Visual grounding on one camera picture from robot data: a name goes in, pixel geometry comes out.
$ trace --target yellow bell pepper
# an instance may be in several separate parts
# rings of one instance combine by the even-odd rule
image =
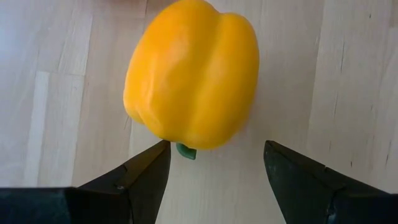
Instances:
[[[149,25],[124,87],[129,116],[190,148],[224,144],[254,98],[259,50],[250,23],[202,0],[181,0]]]

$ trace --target pepper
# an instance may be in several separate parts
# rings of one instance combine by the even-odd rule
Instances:
[[[244,124],[259,70],[256,34],[234,13],[181,0],[148,26],[124,87],[129,116],[179,149],[213,149]]]

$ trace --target wooden floor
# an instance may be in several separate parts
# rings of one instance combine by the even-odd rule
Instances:
[[[158,141],[122,92],[137,41],[171,2],[0,1],[0,186],[80,185]],[[256,100],[224,147],[196,161],[173,150],[157,223],[283,223],[266,139],[398,192],[398,1],[210,2],[256,30]]]

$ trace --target wood grain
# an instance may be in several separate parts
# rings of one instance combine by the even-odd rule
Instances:
[[[104,174],[128,158],[131,120],[122,101],[124,77],[142,29],[143,19],[119,16],[117,13],[94,15],[74,185]]]
[[[47,95],[39,186],[70,186],[84,77],[52,73]]]
[[[249,124],[258,141],[306,152],[323,1],[263,1],[261,15],[260,74]]]
[[[147,0],[95,0],[93,5],[97,15],[143,19]]]
[[[63,43],[58,73],[85,74],[92,22],[93,3],[88,0],[77,0]]]
[[[79,0],[52,1],[44,7],[45,19],[40,30],[41,45],[37,67],[41,71],[57,72],[72,19],[73,7]]]
[[[36,187],[39,180],[49,79],[48,72],[36,73],[23,180],[25,187]]]
[[[45,17],[38,13],[44,2],[37,3],[0,2],[0,186],[23,185]]]
[[[371,149],[370,184],[398,192],[398,27],[389,29]]]
[[[390,8],[390,1],[325,1],[307,149],[365,182]]]

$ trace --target pepper stem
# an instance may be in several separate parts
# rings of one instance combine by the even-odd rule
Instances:
[[[195,160],[197,158],[197,150],[191,149],[181,143],[176,143],[177,151],[181,154],[181,156]]]

